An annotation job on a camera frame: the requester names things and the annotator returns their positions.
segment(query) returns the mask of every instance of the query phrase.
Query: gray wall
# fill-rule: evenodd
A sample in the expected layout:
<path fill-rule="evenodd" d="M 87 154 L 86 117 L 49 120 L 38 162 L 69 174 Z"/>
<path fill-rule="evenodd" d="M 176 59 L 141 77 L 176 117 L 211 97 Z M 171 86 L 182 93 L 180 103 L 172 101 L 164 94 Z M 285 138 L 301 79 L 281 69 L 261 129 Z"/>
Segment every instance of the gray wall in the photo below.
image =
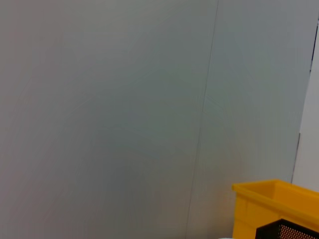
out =
<path fill-rule="evenodd" d="M 227 236 L 232 182 L 291 177 L 318 10 L 2 0 L 0 238 Z"/>

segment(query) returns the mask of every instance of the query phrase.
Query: yellow bin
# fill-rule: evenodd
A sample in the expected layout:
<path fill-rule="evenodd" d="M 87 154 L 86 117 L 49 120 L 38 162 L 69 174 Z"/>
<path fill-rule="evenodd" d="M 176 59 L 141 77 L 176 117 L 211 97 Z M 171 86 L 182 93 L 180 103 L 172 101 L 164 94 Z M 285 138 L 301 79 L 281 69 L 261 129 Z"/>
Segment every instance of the yellow bin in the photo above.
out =
<path fill-rule="evenodd" d="M 319 231 L 319 193 L 280 180 L 238 183 L 233 190 L 235 239 L 255 239 L 256 228 L 279 219 Z"/>

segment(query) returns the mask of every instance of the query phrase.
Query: wall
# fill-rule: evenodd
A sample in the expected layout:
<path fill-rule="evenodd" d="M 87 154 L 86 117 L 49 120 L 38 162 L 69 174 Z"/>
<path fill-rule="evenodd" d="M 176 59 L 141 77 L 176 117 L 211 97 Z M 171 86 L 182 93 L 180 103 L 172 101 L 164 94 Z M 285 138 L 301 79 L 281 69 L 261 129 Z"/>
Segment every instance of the wall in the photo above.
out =
<path fill-rule="evenodd" d="M 234 182 L 289 181 L 319 2 L 219 1 L 188 225 L 231 237 Z"/>
<path fill-rule="evenodd" d="M 300 127 L 301 138 L 298 148 L 293 183 L 319 191 L 318 144 L 319 144 L 319 38 L 316 48 L 310 81 L 308 85 L 303 119 Z"/>
<path fill-rule="evenodd" d="M 216 1 L 0 8 L 0 237 L 185 237 Z"/>
<path fill-rule="evenodd" d="M 1 238 L 214 238 L 291 177 L 317 1 L 0 9 Z"/>

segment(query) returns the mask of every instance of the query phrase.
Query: black mesh basket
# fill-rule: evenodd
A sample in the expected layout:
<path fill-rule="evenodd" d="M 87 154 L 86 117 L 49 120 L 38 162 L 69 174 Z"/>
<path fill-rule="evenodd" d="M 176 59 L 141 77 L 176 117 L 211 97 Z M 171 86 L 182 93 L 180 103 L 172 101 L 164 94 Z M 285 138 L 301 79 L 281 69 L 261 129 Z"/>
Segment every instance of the black mesh basket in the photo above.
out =
<path fill-rule="evenodd" d="M 281 219 L 257 228 L 256 239 L 319 239 L 319 233 Z"/>

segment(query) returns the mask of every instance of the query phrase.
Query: panel seam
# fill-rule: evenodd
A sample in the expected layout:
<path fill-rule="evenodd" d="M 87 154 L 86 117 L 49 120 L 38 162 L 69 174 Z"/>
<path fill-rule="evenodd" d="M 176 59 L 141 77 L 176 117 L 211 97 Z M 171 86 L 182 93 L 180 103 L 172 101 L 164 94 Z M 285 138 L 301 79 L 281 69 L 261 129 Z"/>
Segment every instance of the panel seam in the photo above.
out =
<path fill-rule="evenodd" d="M 213 55 L 213 45 L 214 45 L 214 37 L 215 37 L 215 30 L 216 30 L 216 23 L 217 23 L 218 5 L 219 5 L 219 0 L 217 0 L 217 7 L 216 7 L 215 19 L 214 19 L 214 25 L 213 25 L 213 36 L 212 36 L 212 41 L 211 41 L 211 46 L 210 46 L 210 55 L 209 55 L 209 60 L 208 60 L 207 77 L 206 77 L 206 82 L 205 82 L 205 86 L 204 86 L 204 94 L 203 94 L 203 100 L 202 100 L 201 111 L 200 111 L 200 121 L 199 121 L 196 153 L 195 153 L 195 162 L 194 162 L 194 169 L 193 169 L 193 174 L 192 174 L 192 182 L 191 182 L 191 188 L 190 188 L 190 197 L 189 197 L 187 219 L 186 219 L 185 239 L 187 238 L 187 231 L 188 231 L 188 224 L 189 224 L 190 210 L 191 210 L 191 202 L 192 202 L 192 194 L 193 194 L 193 190 L 194 190 L 196 170 L 197 170 L 198 162 L 199 162 L 203 115 L 204 115 L 204 105 L 205 105 L 208 77 L 209 77 L 210 67 L 211 67 L 210 63 L 211 63 L 211 59 L 212 59 L 212 55 Z"/>

